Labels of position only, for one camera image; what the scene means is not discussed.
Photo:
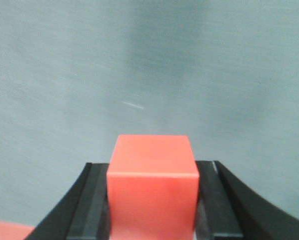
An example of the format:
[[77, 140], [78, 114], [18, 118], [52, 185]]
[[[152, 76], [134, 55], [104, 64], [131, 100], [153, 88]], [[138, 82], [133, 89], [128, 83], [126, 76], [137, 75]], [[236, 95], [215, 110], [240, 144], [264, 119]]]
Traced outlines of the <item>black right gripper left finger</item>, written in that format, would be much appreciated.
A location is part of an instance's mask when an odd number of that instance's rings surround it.
[[86, 163], [75, 183], [26, 240], [108, 240], [107, 163]]

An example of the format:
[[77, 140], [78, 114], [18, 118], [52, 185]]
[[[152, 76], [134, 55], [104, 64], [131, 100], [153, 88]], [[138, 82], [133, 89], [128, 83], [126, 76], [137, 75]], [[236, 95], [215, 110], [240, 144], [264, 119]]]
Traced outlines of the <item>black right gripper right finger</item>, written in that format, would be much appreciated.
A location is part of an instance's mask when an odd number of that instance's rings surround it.
[[196, 165], [198, 240], [299, 240], [299, 219], [261, 197], [220, 161]]

